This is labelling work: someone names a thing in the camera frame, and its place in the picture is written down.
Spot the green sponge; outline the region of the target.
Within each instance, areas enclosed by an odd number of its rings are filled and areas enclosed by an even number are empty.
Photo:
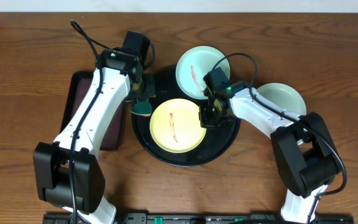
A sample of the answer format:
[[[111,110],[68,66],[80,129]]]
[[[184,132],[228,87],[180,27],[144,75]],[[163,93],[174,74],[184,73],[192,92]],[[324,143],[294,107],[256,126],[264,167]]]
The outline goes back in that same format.
[[[152,114],[152,105],[148,101],[139,101],[133,105],[131,113],[148,117]]]

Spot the yellow plate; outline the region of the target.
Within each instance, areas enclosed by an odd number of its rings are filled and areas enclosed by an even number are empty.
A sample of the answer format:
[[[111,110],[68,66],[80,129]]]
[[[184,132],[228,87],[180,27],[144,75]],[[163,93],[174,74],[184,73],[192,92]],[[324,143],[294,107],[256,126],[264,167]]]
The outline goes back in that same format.
[[[163,102],[150,119],[152,139],[167,152],[179,154],[193,150],[206,135],[199,112],[198,105],[190,100],[175,98]]]

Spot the light blue plate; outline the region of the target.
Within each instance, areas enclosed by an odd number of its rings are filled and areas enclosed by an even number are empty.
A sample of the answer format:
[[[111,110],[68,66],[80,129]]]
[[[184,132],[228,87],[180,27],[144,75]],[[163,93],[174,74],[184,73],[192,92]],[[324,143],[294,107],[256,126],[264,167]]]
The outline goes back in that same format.
[[[209,46],[198,46],[186,51],[176,66],[176,80],[182,92],[197,100],[206,100],[203,77],[212,70],[224,54]]]

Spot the pale green plate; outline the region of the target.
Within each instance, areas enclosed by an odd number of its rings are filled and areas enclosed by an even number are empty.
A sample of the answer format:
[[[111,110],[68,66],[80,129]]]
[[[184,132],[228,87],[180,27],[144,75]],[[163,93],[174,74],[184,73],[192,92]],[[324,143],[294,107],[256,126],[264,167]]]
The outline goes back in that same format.
[[[279,107],[306,114],[306,105],[301,95],[292,87],[282,83],[268,83],[257,89],[258,93]]]

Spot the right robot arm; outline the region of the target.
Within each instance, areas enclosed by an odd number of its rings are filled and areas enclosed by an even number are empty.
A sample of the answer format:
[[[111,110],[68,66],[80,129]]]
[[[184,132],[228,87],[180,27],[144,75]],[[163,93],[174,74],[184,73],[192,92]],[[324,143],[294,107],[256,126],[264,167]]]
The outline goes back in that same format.
[[[287,188],[281,217],[287,222],[311,223],[321,197],[346,168],[323,118],[317,113],[300,115],[259,95],[245,82],[204,82],[208,107],[201,109],[202,126],[217,126],[229,118],[247,121],[270,138],[279,176]]]

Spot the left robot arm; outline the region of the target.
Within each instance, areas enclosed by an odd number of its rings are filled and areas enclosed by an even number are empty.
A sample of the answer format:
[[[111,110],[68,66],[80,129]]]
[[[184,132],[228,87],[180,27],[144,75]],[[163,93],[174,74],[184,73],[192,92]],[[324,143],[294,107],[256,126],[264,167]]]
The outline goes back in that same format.
[[[53,143],[34,151],[39,199],[71,211],[68,223],[113,223],[116,208],[104,197],[105,178],[99,150],[111,120],[123,101],[132,113],[150,116],[154,81],[144,75],[147,50],[105,49],[98,56],[88,92]]]

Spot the round black tray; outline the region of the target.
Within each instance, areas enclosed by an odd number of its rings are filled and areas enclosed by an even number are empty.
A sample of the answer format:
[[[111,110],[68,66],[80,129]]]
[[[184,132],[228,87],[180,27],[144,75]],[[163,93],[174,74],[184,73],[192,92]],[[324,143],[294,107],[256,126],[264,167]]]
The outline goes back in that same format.
[[[167,100],[183,98],[197,105],[203,105],[206,100],[196,100],[186,95],[176,81],[176,66],[165,67],[154,74],[156,97],[151,98],[150,104],[155,110]],[[230,148],[241,126],[239,118],[218,128],[208,128],[206,135],[199,145],[184,153],[172,153],[163,150],[152,139],[150,133],[150,118],[131,115],[132,128],[141,146],[156,159],[173,166],[191,167],[209,163],[223,155]]]

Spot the dark brown square tray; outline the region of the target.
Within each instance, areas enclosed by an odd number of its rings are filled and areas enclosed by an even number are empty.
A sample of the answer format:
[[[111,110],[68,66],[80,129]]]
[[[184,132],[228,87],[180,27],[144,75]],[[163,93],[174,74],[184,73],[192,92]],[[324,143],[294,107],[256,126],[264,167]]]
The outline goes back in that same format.
[[[91,70],[78,71],[73,74],[60,128],[61,132],[66,128],[73,115],[76,113],[91,85],[92,79],[93,71]],[[103,137],[100,147],[101,151],[118,150],[122,139],[122,120],[124,117],[124,105],[121,103]]]

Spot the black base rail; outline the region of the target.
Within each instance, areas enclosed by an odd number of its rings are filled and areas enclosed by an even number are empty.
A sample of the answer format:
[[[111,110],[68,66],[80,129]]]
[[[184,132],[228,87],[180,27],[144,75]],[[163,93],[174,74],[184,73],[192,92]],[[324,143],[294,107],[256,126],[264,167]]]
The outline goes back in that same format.
[[[69,214],[45,214],[43,224],[69,223]],[[146,213],[118,214],[113,224],[224,224],[224,223],[295,223],[285,221],[280,215],[254,213],[248,215],[147,215]],[[348,215],[316,215],[311,223],[317,224],[354,224]]]

